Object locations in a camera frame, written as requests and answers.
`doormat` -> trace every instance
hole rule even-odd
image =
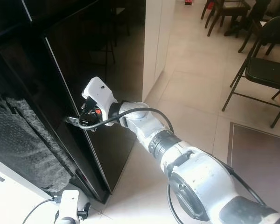
[[[280,212],[280,136],[231,122],[227,163],[268,206]],[[234,182],[240,195],[255,201]]]

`gray fabric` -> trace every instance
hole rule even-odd
[[[71,171],[75,170],[75,165],[25,101],[7,101],[17,107],[27,120],[13,114],[5,101],[0,100],[4,107],[0,107],[0,161],[37,187],[50,192],[60,191],[69,183],[71,175],[59,160],[63,159]]]
[[[52,135],[46,130],[34,111],[30,108],[28,103],[25,100],[14,100],[10,98],[7,99],[7,102],[10,103],[11,106],[16,107],[21,112],[24,119],[29,122],[29,124],[45,139],[49,145],[49,149],[55,155],[55,157],[61,161],[62,164],[65,165],[72,173],[75,173],[77,167],[72,159],[68,157],[66,152],[61,147],[59,147]]]

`black cable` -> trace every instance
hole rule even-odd
[[[172,124],[171,124],[170,120],[166,117],[165,114],[163,114],[161,111],[159,111],[157,109],[154,109],[154,108],[133,108],[131,110],[124,111],[124,112],[122,112],[122,113],[120,113],[120,114],[118,114],[118,115],[116,115],[116,116],[114,116],[112,118],[109,118],[109,119],[107,119],[105,121],[99,122],[99,123],[97,123],[95,125],[91,125],[91,126],[83,126],[83,125],[81,125],[81,123],[80,123],[81,116],[80,116],[79,119],[78,119],[79,127],[84,129],[84,130],[94,129],[94,128],[100,127],[102,125],[108,124],[108,123],[110,123],[112,121],[118,120],[119,118],[121,118],[123,116],[126,116],[129,113],[138,112],[138,111],[152,111],[152,112],[160,114],[166,120],[166,122],[168,123],[170,131],[172,131],[172,133],[174,133],[174,130],[173,130],[173,127],[172,127]]]
[[[121,117],[123,117],[127,114],[130,114],[130,113],[133,113],[133,112],[138,112],[138,111],[152,111],[152,112],[160,114],[166,120],[166,122],[167,122],[170,130],[172,131],[172,133],[174,133],[173,126],[172,126],[170,120],[166,117],[165,114],[163,114],[161,111],[159,111],[157,109],[154,109],[154,108],[133,108],[131,110],[125,111],[121,114],[118,114],[115,117],[109,118],[108,120],[102,121],[102,122],[97,123],[97,124],[92,125],[92,126],[81,125],[80,119],[81,119],[81,116],[84,114],[84,112],[82,112],[81,116],[78,119],[78,124],[79,124],[79,127],[84,129],[84,130],[94,129],[94,128],[100,127],[102,125],[108,124],[108,123],[110,123],[114,120],[118,120],[118,119],[120,119]],[[247,189],[247,191],[257,200],[257,202],[262,204],[262,205],[265,205],[264,201],[256,194],[256,192],[239,175],[237,175],[231,167],[229,167],[227,164],[220,161],[219,159],[217,159],[213,155],[211,155],[211,154],[209,154],[209,155],[212,156],[214,159],[218,160],[220,163],[222,163],[225,166],[225,168],[228,167],[226,169],[230,172],[230,174],[233,175]],[[169,204],[170,211],[171,211],[173,217],[175,218],[175,220],[177,221],[177,223],[178,224],[183,224],[183,222],[179,219],[178,215],[176,214],[175,209],[173,208],[173,205],[172,205],[171,196],[170,196],[169,181],[168,181],[168,184],[167,184],[167,201],[168,201],[168,204]]]
[[[177,213],[175,212],[175,210],[173,208],[173,204],[172,204],[172,201],[171,201],[171,195],[170,195],[170,183],[169,183],[169,181],[167,183],[167,201],[168,201],[168,204],[169,204],[170,211],[171,211],[173,217],[175,218],[175,220],[177,221],[177,223],[178,224],[183,224],[183,222],[179,219]]]
[[[44,204],[44,203],[46,203],[46,202],[53,202],[53,201],[54,201],[54,199],[53,199],[53,198],[50,198],[50,199],[47,199],[47,200],[45,200],[45,201],[43,201],[43,202],[40,202],[37,206],[35,206],[35,207],[29,212],[29,214],[26,216],[26,218],[24,219],[24,221],[23,221],[22,224],[25,224],[25,222],[27,221],[27,219],[29,218],[29,216],[32,214],[32,212],[34,212],[34,210],[35,210],[38,206],[40,206],[41,204]]]
[[[266,205],[266,203],[258,196],[258,194],[256,194],[256,192],[236,173],[236,172],[232,172],[232,174],[234,176],[234,178],[237,179],[238,182],[240,182],[244,188],[246,188],[246,190],[255,198],[255,200],[262,205]]]
[[[266,203],[260,198],[260,196],[258,194],[256,194],[256,192],[234,171],[234,169],[232,167],[228,166],[226,163],[219,160],[217,157],[213,156],[212,154],[207,153],[207,152],[206,152],[206,154],[208,154],[209,156],[213,157],[215,160],[220,162],[225,167],[225,169],[227,169],[229,174],[234,176],[234,178],[237,179],[237,181],[244,186],[244,188],[255,198],[255,200],[259,204],[266,205]]]

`red object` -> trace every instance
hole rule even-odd
[[[214,6],[214,2],[212,1],[212,2],[210,2],[209,5],[207,6],[207,9],[212,9],[213,6]]]
[[[193,0],[185,0],[185,5],[190,5],[191,6],[192,5],[192,1]]]

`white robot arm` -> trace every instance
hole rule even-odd
[[[83,113],[92,113],[96,119],[92,125],[85,125],[80,119],[69,121],[93,131],[112,123],[133,131],[158,161],[180,205],[192,218],[214,224],[280,224],[280,213],[238,195],[231,168],[180,140],[152,115],[154,109],[142,102],[119,104],[98,77],[89,82],[82,96],[86,99]]]

